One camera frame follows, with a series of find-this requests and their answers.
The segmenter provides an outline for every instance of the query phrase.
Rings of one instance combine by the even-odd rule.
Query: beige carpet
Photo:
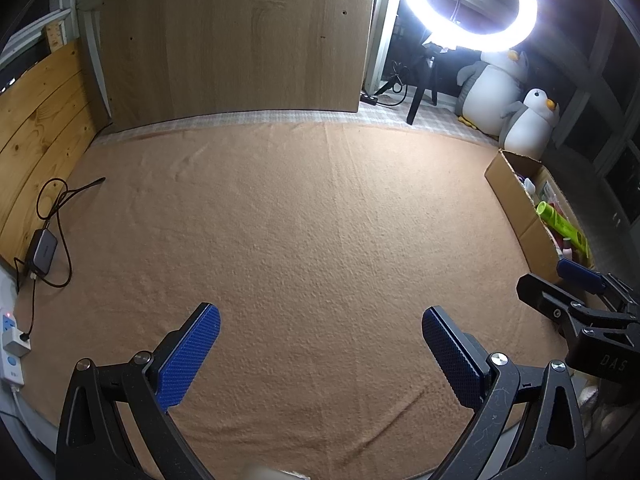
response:
[[[218,480],[247,463],[313,480],[437,465],[472,413],[422,339],[426,307],[522,364],[566,351],[516,298],[527,266],[483,177],[494,154],[325,123],[90,148],[71,185],[107,181],[62,211],[74,276],[38,284],[26,399],[57,422],[78,359],[127,361],[210,301],[222,333],[171,414]],[[62,248],[53,268],[64,280]]]

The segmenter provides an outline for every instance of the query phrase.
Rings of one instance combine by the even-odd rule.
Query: wooden headboard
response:
[[[373,0],[99,0],[114,128],[244,110],[356,112]]]
[[[23,259],[42,226],[36,199],[52,177],[67,178],[95,134],[108,122],[93,77],[82,70],[73,41],[27,70],[0,94],[0,257]],[[47,186],[49,212],[60,183]]]

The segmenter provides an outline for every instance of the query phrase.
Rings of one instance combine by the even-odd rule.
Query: white power strip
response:
[[[15,319],[9,313],[3,314],[2,332],[12,329],[15,329]],[[17,386],[24,386],[20,358],[8,352],[4,345],[0,345],[0,379]]]

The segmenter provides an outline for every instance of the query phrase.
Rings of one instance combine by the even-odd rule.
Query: blue gripper pad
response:
[[[603,294],[607,288],[602,275],[581,264],[562,258],[558,260],[556,272],[563,280],[580,286],[590,294]]]
[[[434,307],[428,308],[422,314],[422,336],[449,381],[458,402],[477,411],[484,402],[484,376],[440,319]],[[464,338],[464,342],[470,344],[462,332],[458,337]]]
[[[209,305],[158,372],[156,399],[164,412],[182,402],[204,358],[220,334],[220,312]]]

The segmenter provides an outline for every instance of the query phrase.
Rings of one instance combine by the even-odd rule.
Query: white penguin plush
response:
[[[500,132],[500,147],[508,152],[540,160],[551,132],[560,120],[560,107],[539,88],[534,88],[524,99],[502,112],[510,117]]]
[[[456,104],[461,123],[498,137],[504,123],[505,107],[522,98],[529,75],[529,60],[524,52],[483,52],[480,61],[458,72],[462,86]]]

